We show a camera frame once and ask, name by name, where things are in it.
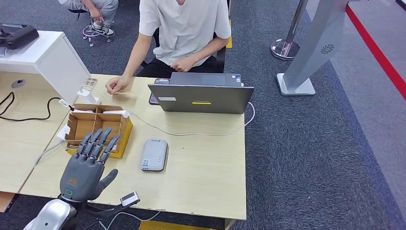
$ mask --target robotic finger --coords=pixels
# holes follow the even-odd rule
[[[86,146],[85,150],[83,151],[83,154],[86,155],[86,157],[89,157],[97,138],[100,136],[100,134],[103,132],[102,128],[99,128],[93,135],[91,136],[91,139],[89,140],[88,145]]]
[[[95,160],[99,157],[100,153],[102,152],[103,149],[103,145],[106,142],[107,136],[110,134],[112,128],[108,127],[107,129],[105,129],[102,134],[100,135],[99,140],[97,141],[96,146],[94,147],[90,158]]]
[[[80,154],[82,154],[83,150],[86,148],[86,146],[89,142],[91,135],[92,135],[92,132],[89,132],[85,135],[85,137],[80,142],[78,149],[76,150],[75,156],[79,156]]]
[[[114,145],[117,143],[119,135],[114,135],[113,138],[110,140],[110,142],[107,144],[106,148],[103,151],[103,154],[100,156],[100,159],[97,161],[97,163],[100,164],[105,164],[107,161],[107,158],[109,158],[110,151],[113,149]]]

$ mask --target gray carpet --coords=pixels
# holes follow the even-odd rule
[[[123,72],[137,34],[138,1],[120,1],[114,40],[100,39],[95,47],[80,35],[86,17],[75,21],[75,15],[57,0],[28,2],[0,0],[6,9],[0,22],[64,31],[90,72]],[[233,48],[226,53],[226,72],[241,73],[246,85],[256,87],[251,101],[258,112],[246,127],[248,219],[238,221],[233,230],[404,230],[399,208],[330,62],[312,78],[315,96],[293,98],[279,93],[275,76],[289,62],[274,58],[269,46],[286,35],[297,2],[232,3]],[[299,42],[309,24],[305,15]],[[0,229],[22,229],[46,201],[19,196],[10,213],[0,214]],[[154,213],[132,211],[144,218]],[[171,213],[162,213],[157,220],[217,229],[224,223]],[[83,217],[80,226],[92,221]],[[134,229],[138,224],[120,217],[113,229]]]

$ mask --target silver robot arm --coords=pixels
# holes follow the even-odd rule
[[[49,201],[38,216],[25,226],[24,230],[61,230],[76,215],[76,209],[60,200]]]

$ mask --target chair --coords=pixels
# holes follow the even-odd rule
[[[90,25],[87,25],[85,28],[83,28],[82,34],[83,34],[83,39],[87,39],[87,40],[89,41],[89,43],[90,43],[90,44],[89,44],[90,47],[93,47],[93,46],[94,46],[94,43],[91,41],[91,39],[94,38],[94,37],[99,36],[100,34],[95,33],[94,31],[92,31],[92,30],[90,29],[91,24],[93,23],[93,20],[91,19],[91,16],[90,16],[90,13],[87,12],[86,10],[71,10],[71,9],[68,9],[68,10],[69,10],[70,12],[72,12],[72,13],[77,13],[77,14],[78,14],[77,20],[79,20],[79,17],[80,17],[80,14],[81,14],[81,13],[86,13],[86,14],[89,16]],[[111,42],[111,41],[112,41],[112,40],[111,40],[109,37],[107,37],[107,42]]]
[[[154,32],[152,35],[154,37],[155,43],[157,47],[159,47],[159,28]],[[215,66],[215,72],[216,73],[224,73],[224,62],[226,60],[226,47],[223,47],[219,51],[217,51],[216,55],[216,66]],[[145,67],[147,63],[143,61],[141,63],[142,67]]]

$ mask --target gray power bank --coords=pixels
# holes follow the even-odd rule
[[[149,139],[145,142],[141,158],[141,170],[160,172],[164,170],[168,143],[163,139]]]

